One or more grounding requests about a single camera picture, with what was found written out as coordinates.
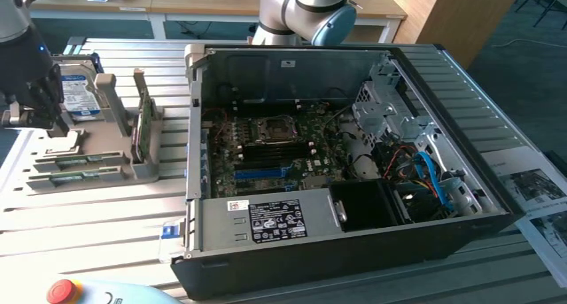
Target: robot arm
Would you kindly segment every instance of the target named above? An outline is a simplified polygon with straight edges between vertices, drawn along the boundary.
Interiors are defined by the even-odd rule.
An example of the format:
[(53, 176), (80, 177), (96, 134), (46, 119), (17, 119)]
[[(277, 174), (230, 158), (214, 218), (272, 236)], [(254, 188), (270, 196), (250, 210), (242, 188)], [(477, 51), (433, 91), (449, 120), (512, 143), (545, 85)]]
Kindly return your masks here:
[(346, 0), (260, 0), (256, 45), (336, 45), (354, 26), (356, 10)]
[(62, 88), (58, 65), (30, 21), (22, 0), (0, 0), (0, 94), (9, 104), (1, 116), (4, 127), (49, 129), (65, 136), (61, 119)]

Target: power supply label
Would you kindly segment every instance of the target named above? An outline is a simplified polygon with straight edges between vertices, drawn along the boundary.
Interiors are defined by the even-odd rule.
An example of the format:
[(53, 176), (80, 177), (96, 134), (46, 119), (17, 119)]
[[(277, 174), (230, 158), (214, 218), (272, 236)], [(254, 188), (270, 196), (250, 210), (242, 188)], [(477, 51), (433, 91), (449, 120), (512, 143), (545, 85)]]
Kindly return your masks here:
[(252, 240), (256, 243), (281, 241), (306, 236), (298, 200), (248, 205)]

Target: green circuit board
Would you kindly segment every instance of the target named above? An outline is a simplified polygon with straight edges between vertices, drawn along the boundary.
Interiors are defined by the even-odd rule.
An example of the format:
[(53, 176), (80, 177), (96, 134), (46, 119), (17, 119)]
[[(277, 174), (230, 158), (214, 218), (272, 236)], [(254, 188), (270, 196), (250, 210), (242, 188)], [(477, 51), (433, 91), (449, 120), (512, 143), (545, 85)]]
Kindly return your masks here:
[[(334, 112), (320, 110), (320, 107), (309, 108), (296, 115), (273, 117), (238, 118), (232, 117), (229, 122), (216, 121), (221, 124), (222, 131), (212, 128), (209, 138), (210, 148), (210, 197), (232, 197), (260, 193), (316, 189), (330, 181), (344, 180), (341, 177), (342, 166), (334, 157), (345, 157), (344, 143), (337, 137), (328, 143), (322, 134), (322, 125), (333, 117)], [(284, 120), (292, 126), (292, 133), (273, 133), (280, 139), (272, 139), (274, 143), (308, 144), (308, 157), (280, 161), (280, 168), (285, 169), (284, 177), (268, 177), (254, 179), (236, 179), (234, 166), (241, 163), (238, 153), (241, 148), (261, 149), (262, 146), (273, 146), (264, 143), (257, 127), (266, 119)], [(337, 122), (332, 119), (326, 129), (337, 130)]]

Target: blue latch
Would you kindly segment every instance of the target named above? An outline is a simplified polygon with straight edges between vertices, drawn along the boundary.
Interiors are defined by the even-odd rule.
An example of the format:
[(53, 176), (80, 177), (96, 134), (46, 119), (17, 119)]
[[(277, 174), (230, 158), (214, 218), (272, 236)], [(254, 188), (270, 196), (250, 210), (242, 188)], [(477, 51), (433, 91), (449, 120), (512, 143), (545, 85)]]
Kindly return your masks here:
[(178, 238), (178, 226), (164, 226), (161, 232), (161, 239)]

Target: red wire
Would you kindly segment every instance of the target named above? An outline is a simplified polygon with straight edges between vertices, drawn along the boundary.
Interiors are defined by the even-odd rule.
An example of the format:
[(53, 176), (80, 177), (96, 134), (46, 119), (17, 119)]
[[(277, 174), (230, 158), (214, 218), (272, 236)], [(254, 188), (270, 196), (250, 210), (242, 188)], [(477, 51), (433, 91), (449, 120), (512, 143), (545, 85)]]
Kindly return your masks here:
[(216, 133), (216, 135), (214, 135), (214, 141), (216, 141), (216, 139), (218, 138), (220, 133), (222, 132), (224, 125), (225, 125), (225, 123), (226, 123), (226, 121), (228, 121), (228, 114), (226, 114), (226, 111), (225, 111), (222, 108), (216, 107), (216, 108), (206, 108), (206, 109), (202, 111), (201, 116), (204, 116), (204, 114), (205, 114), (206, 112), (210, 112), (210, 111), (213, 111), (213, 110), (218, 110), (218, 111), (221, 111), (221, 112), (222, 112), (222, 114), (224, 114), (224, 122), (222, 122), (222, 125), (220, 126), (218, 132), (217, 132), (217, 133)]
[(430, 183), (428, 181), (425, 181), (425, 185), (428, 186), (428, 189), (433, 193), (434, 198), (438, 198), (438, 195), (436, 194), (436, 191), (433, 189), (433, 186), (430, 185)]
[(388, 173), (389, 173), (389, 169), (392, 168), (393, 162), (396, 161), (397, 153), (398, 153), (398, 151), (400, 151), (401, 149), (404, 149), (404, 148), (414, 150), (414, 148), (413, 148), (413, 147), (409, 147), (409, 146), (400, 146), (400, 147), (397, 148), (397, 150), (393, 152), (393, 157), (392, 157), (392, 159), (390, 159), (390, 161), (389, 161), (389, 165), (388, 165), (386, 171), (384, 172), (384, 178), (385, 178), (385, 176), (386, 176), (386, 175), (388, 175)]

